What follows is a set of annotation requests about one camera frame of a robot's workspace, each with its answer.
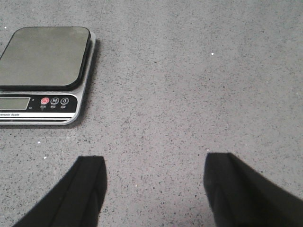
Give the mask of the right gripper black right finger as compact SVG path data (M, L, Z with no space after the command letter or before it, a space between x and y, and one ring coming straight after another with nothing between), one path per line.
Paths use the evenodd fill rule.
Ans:
M218 227L301 227L303 201L232 153L209 153L204 188Z

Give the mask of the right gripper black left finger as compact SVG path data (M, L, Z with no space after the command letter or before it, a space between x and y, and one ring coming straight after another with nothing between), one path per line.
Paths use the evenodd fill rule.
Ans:
M96 227L106 191L104 158L78 157L58 184L15 226Z

